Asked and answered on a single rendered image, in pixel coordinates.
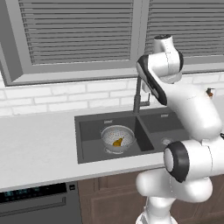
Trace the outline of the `grey window with blinds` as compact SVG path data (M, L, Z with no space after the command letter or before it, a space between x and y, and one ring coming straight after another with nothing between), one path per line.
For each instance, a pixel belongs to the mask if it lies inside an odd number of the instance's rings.
M144 51L170 34L185 74L224 71L224 0L143 0Z
M141 0L0 0L7 87L137 75Z

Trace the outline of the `yellow-brown pear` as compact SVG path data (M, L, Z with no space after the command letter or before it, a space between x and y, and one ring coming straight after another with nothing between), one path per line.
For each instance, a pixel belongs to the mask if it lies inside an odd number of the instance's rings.
M115 141L113 142L113 146L115 146L115 147L120 147L121 144L122 144L123 139L124 139L124 137L121 137L121 138L119 138L118 140L115 140Z

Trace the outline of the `brown wooden cupboard door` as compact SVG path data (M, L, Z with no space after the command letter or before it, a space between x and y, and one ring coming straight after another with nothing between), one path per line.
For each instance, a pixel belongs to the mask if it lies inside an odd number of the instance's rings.
M206 202L176 200L171 215L178 224L224 224L224 175L211 177L213 194Z
M83 224L135 224L146 199L136 187L139 171L78 181Z

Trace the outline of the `dark grey double sink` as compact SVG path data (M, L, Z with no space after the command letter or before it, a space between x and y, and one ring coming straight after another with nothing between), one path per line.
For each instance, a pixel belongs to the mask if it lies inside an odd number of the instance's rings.
M162 152L172 142L189 139L176 114L168 108L76 116L75 133L78 163L85 164ZM134 143L123 153L111 153L103 144L102 131L122 125L134 132Z

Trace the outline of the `dark grey sink faucet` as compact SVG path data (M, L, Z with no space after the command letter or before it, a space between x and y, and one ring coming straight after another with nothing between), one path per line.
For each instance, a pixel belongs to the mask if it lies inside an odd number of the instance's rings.
M134 114L138 114L141 107L147 107L151 104L149 99L151 97L151 94L148 94L149 98L146 101L141 101L141 94L140 94L141 81L142 81L141 77L138 76L136 79L136 94L134 97L134 105L133 105Z

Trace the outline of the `grey dishwasher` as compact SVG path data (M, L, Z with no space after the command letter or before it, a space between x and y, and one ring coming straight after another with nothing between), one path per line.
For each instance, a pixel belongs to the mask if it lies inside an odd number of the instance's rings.
M0 192L0 224L82 224L77 182Z

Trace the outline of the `silver metal colander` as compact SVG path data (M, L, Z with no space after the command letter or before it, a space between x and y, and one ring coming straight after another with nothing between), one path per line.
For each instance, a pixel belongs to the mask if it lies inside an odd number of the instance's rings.
M121 137L124 137L121 146L113 146L113 142ZM136 141L136 137L134 132L126 126L111 125L101 131L101 140L110 153L122 154Z

